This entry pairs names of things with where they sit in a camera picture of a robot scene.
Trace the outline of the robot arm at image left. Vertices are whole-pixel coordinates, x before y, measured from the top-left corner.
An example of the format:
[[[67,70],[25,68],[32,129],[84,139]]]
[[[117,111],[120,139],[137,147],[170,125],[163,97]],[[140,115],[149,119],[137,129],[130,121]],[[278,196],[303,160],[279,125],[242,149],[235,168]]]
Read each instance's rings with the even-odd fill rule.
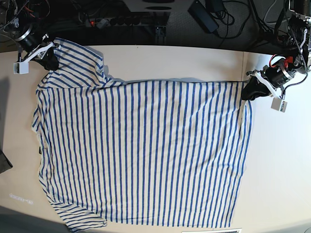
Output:
[[[0,2],[0,30],[17,45],[17,61],[13,64],[14,74],[29,73],[29,62],[34,61],[48,71],[56,71],[59,62],[55,44],[47,33],[39,29],[38,22],[31,17],[26,5],[28,0],[2,0]]]

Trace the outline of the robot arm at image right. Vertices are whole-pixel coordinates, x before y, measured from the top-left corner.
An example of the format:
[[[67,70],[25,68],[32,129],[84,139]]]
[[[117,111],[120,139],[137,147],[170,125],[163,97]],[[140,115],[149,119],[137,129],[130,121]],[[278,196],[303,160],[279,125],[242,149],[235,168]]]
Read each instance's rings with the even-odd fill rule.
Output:
[[[242,99],[275,96],[284,100],[295,75],[300,73],[307,77],[311,70],[311,2],[283,1],[274,28],[259,17],[254,2],[250,3],[259,27],[259,37],[253,45],[266,41],[279,47],[280,52],[274,54],[262,70],[246,73],[248,82],[242,90]]]

